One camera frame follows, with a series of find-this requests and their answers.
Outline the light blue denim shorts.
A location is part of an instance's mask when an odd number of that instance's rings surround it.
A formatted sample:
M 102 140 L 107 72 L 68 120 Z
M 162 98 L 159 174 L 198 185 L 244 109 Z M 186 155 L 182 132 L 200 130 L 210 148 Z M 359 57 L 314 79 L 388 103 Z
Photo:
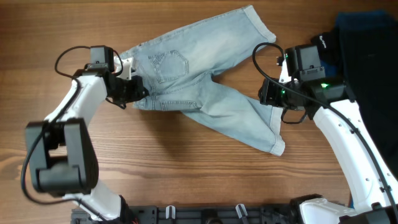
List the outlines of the light blue denim shorts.
M 280 108 L 262 105 L 214 81 L 275 35 L 248 5 L 170 31 L 121 54 L 132 59 L 149 95 L 140 110 L 181 111 L 185 116 L 248 146 L 276 156 L 285 143 Z

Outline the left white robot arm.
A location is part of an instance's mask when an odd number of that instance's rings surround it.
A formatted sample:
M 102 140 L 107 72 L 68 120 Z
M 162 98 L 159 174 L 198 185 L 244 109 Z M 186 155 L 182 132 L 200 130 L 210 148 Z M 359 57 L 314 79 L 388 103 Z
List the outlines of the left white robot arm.
M 25 128 L 21 170 L 24 196 L 39 205 L 74 202 L 95 223 L 138 223 L 123 196 L 99 180 L 88 125 L 102 102 L 125 109 L 148 96 L 134 59 L 105 45 L 89 47 L 90 61 L 68 78 L 71 88 L 43 121 Z

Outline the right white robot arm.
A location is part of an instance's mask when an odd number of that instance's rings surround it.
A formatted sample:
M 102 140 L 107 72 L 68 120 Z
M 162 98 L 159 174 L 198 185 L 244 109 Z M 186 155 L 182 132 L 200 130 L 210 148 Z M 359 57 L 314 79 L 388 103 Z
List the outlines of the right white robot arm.
M 279 78 L 264 71 L 263 105 L 303 111 L 326 137 L 345 175 L 351 207 L 312 194 L 290 201 L 290 223 L 397 223 L 397 179 L 364 125 L 359 105 L 341 77 L 326 77 L 314 45 L 278 49 Z

